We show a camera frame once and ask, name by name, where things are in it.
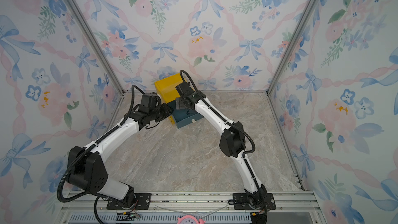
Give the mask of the teal blue drawer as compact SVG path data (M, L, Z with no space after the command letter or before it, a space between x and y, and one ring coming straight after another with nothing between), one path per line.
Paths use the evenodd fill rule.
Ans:
M175 125L178 129L195 123L196 121L204 118L201 114L197 113L194 110L177 110L176 101L169 102L168 106L173 109L173 113L171 116L169 116L169 120L171 124Z

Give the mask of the yellow plastic drawer cabinet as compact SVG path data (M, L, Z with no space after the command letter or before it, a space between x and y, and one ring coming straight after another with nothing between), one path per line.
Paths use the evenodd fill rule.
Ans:
M180 95L176 90L176 86L182 82L181 76L179 74L175 74L154 83L156 91L161 97L162 103L166 103L173 109L173 113L169 117L169 120L177 128L179 128L177 123L177 114L180 113L180 111L176 109L176 99L180 97Z

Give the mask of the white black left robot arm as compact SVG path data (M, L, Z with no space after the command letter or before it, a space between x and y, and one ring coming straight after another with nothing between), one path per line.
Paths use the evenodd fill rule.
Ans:
M168 118L173 109L156 97L154 103L142 101L131 104L123 119L112 129L84 147L76 146L69 152L68 167L58 188L60 202L74 201L84 195L109 199L119 207L129 209L136 203L134 187L112 179L105 161L129 137L151 122Z

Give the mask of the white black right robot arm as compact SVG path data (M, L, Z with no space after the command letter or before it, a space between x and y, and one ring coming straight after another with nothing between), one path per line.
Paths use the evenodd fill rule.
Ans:
M176 99L179 110L190 109L202 115L219 133L219 147L222 153L231 158L243 181L248 203L254 209L268 209L265 197L267 191L255 173L248 155L256 150L253 139L244 131L243 125L234 122L219 112L211 102L198 92Z

